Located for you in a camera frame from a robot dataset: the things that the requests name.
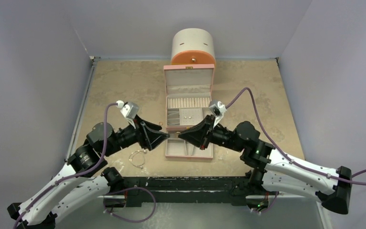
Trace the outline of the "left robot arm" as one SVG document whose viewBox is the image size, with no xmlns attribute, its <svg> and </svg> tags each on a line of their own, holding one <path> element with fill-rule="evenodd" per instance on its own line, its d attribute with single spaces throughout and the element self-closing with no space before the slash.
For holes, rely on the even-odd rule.
<svg viewBox="0 0 366 229">
<path fill-rule="evenodd" d="M 37 194 L 7 210 L 15 229 L 53 229 L 67 214 L 88 200 L 124 191 L 124 178 L 109 167 L 105 157 L 131 145 L 151 151 L 169 137 L 162 127 L 138 115 L 123 129 L 115 131 L 104 120 L 86 135 L 82 146 L 65 161 L 61 170 Z"/>
</svg>

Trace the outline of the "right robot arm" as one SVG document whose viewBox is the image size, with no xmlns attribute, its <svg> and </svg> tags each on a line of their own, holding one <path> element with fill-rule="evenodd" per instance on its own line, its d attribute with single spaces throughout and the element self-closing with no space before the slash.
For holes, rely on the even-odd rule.
<svg viewBox="0 0 366 229">
<path fill-rule="evenodd" d="M 351 170 L 315 165 L 279 151 L 259 138 L 260 132 L 248 121 L 233 131 L 207 115 L 199 124 L 178 134 L 178 138 L 205 150 L 210 144 L 240 152 L 240 160 L 252 168 L 248 187 L 254 194 L 264 190 L 308 197 L 334 213 L 347 215 L 351 198 Z"/>
</svg>

